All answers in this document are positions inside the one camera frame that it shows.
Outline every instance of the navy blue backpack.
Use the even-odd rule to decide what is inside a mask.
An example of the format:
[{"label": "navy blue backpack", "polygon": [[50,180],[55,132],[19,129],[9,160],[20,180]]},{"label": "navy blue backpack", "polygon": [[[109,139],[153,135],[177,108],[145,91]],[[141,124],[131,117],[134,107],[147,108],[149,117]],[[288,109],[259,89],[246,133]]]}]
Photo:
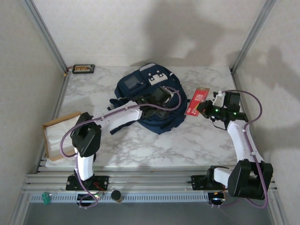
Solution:
[{"label": "navy blue backpack", "polygon": [[[185,119],[185,111],[187,109],[187,96],[180,84],[179,79],[167,68],[155,63],[147,64],[131,74],[119,80],[114,93],[117,99],[110,99],[110,103],[117,108],[126,104],[137,96],[146,96],[154,92],[158,87],[168,86],[179,91],[181,96],[181,105],[178,109],[170,111],[167,118],[162,119],[158,115],[153,115],[145,119],[139,119],[138,122],[157,134],[170,131],[172,128],[178,127]],[[177,94],[165,105],[168,108],[175,107],[179,102]],[[134,123],[129,122],[111,131],[112,134],[120,130],[122,127],[129,126]]]}]

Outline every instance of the green connector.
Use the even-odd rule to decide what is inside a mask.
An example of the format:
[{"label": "green connector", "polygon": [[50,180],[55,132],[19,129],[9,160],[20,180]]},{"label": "green connector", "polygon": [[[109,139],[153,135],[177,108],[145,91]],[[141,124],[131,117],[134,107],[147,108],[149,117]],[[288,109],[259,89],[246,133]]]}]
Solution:
[{"label": "green connector", "polygon": [[44,201],[44,204],[47,205],[51,202],[51,198],[50,198],[50,195],[48,192],[44,192],[42,194],[42,198],[43,198],[43,201]]}]

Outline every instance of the battery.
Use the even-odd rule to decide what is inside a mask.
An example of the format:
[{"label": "battery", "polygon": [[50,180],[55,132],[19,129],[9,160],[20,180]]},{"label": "battery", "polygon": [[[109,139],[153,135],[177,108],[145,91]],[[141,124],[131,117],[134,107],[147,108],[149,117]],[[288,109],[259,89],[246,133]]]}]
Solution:
[{"label": "battery", "polygon": [[73,74],[93,74],[94,69],[95,69],[94,64],[74,65],[72,73]]}]

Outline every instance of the backpack pocket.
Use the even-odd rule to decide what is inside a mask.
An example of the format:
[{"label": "backpack pocket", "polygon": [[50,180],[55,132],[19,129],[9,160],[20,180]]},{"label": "backpack pocket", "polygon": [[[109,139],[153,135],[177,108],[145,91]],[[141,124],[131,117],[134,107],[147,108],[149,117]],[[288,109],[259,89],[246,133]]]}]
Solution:
[{"label": "backpack pocket", "polygon": [[146,81],[139,75],[139,73],[132,73],[123,77],[118,83],[124,95],[133,97],[143,89],[147,88]]}]

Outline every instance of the red wire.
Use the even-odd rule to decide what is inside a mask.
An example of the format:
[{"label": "red wire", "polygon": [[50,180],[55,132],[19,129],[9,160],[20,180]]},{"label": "red wire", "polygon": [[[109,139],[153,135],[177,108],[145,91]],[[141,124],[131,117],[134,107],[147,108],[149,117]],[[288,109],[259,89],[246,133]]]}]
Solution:
[{"label": "red wire", "polygon": [[66,73],[69,71],[70,68],[73,68],[73,67],[74,67],[74,66],[68,67],[68,68],[66,69]]},{"label": "red wire", "polygon": [[93,183],[97,188],[99,188],[101,191],[104,191],[100,186],[99,186],[99,184],[97,183],[97,182],[94,182]]}]

